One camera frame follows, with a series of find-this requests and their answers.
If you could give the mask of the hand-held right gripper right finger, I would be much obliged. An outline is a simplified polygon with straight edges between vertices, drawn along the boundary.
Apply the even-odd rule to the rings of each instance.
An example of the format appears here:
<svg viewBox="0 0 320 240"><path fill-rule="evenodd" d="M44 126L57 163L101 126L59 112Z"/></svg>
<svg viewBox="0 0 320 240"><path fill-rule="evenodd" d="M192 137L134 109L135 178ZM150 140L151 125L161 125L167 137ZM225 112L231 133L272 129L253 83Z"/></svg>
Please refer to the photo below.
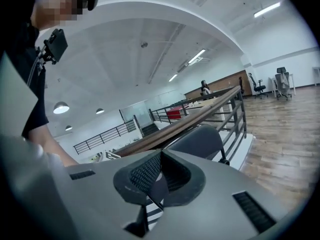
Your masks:
<svg viewBox="0 0 320 240"><path fill-rule="evenodd" d="M201 168L205 186L188 205L166 207L147 240L275 240L294 221L294 212L242 172L187 153L173 154ZM234 199L235 194L243 192L265 210L275 225L263 233L257 231Z"/></svg>

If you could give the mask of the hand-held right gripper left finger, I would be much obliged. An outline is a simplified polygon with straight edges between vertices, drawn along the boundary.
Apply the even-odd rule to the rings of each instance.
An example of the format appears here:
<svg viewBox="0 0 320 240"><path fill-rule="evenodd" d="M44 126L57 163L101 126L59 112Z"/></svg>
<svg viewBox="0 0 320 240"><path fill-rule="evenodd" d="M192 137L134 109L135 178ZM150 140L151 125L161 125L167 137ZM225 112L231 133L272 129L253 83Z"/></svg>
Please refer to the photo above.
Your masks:
<svg viewBox="0 0 320 240"><path fill-rule="evenodd" d="M142 203L128 202L115 188L114 180L122 182L120 170L151 153L57 166L57 188L80 240L145 240L163 214L163 198L144 194Z"/></svg>

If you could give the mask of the black metal chair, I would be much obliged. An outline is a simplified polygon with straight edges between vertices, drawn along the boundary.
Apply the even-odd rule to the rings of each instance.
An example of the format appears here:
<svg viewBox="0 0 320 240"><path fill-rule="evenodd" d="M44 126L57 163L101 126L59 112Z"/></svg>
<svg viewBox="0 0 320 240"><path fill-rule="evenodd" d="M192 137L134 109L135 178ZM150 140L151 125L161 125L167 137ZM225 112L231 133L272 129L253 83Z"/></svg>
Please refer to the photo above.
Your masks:
<svg viewBox="0 0 320 240"><path fill-rule="evenodd" d="M179 134L174 139L164 143L162 148L190 154L210 161L218 154L221 154L219 162L228 166L230 165L219 132L208 124L201 124Z"/></svg>

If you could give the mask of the person's left forearm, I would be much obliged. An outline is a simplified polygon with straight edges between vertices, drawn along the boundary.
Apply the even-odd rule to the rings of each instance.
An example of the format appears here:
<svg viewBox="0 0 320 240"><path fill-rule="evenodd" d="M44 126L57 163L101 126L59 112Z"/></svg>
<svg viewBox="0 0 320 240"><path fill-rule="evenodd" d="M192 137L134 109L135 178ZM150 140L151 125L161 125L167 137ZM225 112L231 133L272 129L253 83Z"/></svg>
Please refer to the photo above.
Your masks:
<svg viewBox="0 0 320 240"><path fill-rule="evenodd" d="M28 139L34 144L42 146L46 153L58 155L65 167L78 164L53 138L47 125L31 130L28 133Z"/></svg>

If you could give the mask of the black office chair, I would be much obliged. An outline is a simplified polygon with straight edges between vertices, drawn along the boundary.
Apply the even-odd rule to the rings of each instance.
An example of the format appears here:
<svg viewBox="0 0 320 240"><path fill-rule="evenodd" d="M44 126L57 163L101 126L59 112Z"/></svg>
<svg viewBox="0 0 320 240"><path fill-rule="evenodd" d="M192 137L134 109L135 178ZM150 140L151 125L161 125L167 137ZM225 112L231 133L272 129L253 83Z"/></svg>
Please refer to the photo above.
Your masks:
<svg viewBox="0 0 320 240"><path fill-rule="evenodd" d="M252 81L253 90L257 93L254 98L256 99L256 98L259 97L260 99L262 99L263 96L268 98L269 97L268 94L264 93L264 90L266 89L266 86L265 85L261 85L263 80L262 79L258 80L258 84L257 84L255 79L253 78L252 74L249 73L248 75L249 75L249 78Z"/></svg>

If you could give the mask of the grey office chair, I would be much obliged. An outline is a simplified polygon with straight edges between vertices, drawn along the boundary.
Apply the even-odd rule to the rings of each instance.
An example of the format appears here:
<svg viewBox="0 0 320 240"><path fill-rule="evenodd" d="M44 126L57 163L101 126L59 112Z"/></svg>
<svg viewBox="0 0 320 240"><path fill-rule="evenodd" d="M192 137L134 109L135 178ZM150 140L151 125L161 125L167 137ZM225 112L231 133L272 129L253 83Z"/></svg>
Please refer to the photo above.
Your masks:
<svg viewBox="0 0 320 240"><path fill-rule="evenodd" d="M276 95L277 100L280 97L285 97L288 101L289 98L292 98L292 94L290 92L290 74L287 72L285 67L279 67L276 69L277 74L275 75L276 89L278 94Z"/></svg>

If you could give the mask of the long black balcony railing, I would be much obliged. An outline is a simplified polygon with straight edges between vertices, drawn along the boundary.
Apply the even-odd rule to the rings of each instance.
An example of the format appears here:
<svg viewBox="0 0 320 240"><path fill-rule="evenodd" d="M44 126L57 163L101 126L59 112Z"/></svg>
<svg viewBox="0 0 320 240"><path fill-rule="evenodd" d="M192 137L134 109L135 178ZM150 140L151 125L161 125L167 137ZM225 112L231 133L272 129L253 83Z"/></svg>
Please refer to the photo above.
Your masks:
<svg viewBox="0 0 320 240"><path fill-rule="evenodd" d="M78 155L136 130L134 120L113 127L73 146Z"/></svg>

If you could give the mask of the red cabinet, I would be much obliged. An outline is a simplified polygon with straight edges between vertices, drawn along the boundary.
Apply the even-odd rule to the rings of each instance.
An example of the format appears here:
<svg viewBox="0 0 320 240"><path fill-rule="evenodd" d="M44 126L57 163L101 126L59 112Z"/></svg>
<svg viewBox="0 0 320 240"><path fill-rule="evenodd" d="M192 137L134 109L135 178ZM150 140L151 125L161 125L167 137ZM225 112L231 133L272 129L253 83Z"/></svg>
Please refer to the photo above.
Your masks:
<svg viewBox="0 0 320 240"><path fill-rule="evenodd" d="M166 111L166 115L170 121L171 120L180 120L182 118L181 109L178 107L175 107L175 108L172 108L172 109Z"/></svg>

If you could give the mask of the short black balcony railing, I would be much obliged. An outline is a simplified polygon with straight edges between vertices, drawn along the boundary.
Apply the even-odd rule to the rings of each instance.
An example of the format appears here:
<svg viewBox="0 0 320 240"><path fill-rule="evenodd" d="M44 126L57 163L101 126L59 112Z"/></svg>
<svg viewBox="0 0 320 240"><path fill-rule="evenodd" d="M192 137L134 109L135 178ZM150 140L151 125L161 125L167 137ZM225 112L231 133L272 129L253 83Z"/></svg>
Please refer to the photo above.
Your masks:
<svg viewBox="0 0 320 240"><path fill-rule="evenodd" d="M173 108L179 108L180 109L180 113L181 113L181 119L178 120L169 120L168 116L166 114L166 111L169 111ZM173 124L179 120L184 119L186 116L189 115L187 108L185 105L178 105L178 104L174 104L173 106L166 106L166 107L162 107L156 110L151 110L149 109L149 115L150 118L152 119L153 122L161 122L161 123L169 123L169 124Z"/></svg>

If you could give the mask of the metal railing with wooden handrail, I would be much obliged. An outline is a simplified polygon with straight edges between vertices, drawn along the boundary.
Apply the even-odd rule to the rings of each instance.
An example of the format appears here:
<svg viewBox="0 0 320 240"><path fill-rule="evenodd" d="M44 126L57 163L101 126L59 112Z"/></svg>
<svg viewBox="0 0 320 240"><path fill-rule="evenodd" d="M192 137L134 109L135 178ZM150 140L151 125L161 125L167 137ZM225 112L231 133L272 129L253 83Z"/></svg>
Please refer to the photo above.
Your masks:
<svg viewBox="0 0 320 240"><path fill-rule="evenodd" d="M219 123L217 131L223 131L225 155L230 166L240 170L251 148L254 136L247 134L247 122L241 87L219 90L210 95L207 105L168 126L115 151L122 157L159 148L160 145L202 123Z"/></svg>

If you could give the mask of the black chest-mounted device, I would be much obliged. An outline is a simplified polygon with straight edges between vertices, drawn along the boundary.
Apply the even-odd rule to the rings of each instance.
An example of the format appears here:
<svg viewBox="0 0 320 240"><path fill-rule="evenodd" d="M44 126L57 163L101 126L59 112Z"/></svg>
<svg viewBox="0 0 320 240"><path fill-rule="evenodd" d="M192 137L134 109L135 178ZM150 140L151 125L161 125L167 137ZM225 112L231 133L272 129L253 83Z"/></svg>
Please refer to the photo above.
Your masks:
<svg viewBox="0 0 320 240"><path fill-rule="evenodd" d="M49 39L44 41L44 54L42 56L45 62L58 63L68 48L68 43L63 29L55 29Z"/></svg>

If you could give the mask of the person's black shirt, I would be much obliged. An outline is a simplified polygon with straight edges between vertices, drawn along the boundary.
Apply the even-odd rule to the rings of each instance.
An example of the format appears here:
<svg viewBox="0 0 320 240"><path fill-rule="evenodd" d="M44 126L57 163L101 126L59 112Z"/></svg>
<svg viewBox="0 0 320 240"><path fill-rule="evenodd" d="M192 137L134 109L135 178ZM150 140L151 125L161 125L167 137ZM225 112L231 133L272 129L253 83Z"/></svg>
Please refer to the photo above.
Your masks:
<svg viewBox="0 0 320 240"><path fill-rule="evenodd" d="M37 53L39 30L29 18L18 21L3 38L4 58L0 65L0 127L7 135L22 135L48 124L45 112L46 70L32 66Z"/></svg>

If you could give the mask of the white desk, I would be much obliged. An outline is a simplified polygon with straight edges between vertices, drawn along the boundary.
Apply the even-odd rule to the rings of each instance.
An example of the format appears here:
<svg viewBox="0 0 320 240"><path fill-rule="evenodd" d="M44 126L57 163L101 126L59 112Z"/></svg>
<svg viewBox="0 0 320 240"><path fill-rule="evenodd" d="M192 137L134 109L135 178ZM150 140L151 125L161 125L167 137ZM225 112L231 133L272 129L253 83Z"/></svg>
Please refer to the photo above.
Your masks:
<svg viewBox="0 0 320 240"><path fill-rule="evenodd" d="M296 95L296 86L294 83L294 75L292 73L290 73L288 79L289 79L289 87L293 90L293 95L295 96ZM276 82L277 82L276 78L269 77L268 80L271 85L272 94L276 98L277 97L277 90L278 90L276 87Z"/></svg>

